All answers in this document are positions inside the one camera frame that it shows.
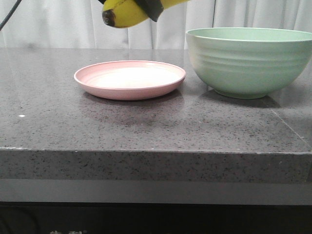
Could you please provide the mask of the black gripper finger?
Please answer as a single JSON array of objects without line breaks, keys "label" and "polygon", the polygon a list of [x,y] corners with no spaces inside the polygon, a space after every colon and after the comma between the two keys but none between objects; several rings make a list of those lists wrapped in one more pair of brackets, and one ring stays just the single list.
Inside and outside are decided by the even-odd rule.
[{"label": "black gripper finger", "polygon": [[136,4],[154,22],[158,21],[159,16],[164,11],[160,0],[135,0]]}]

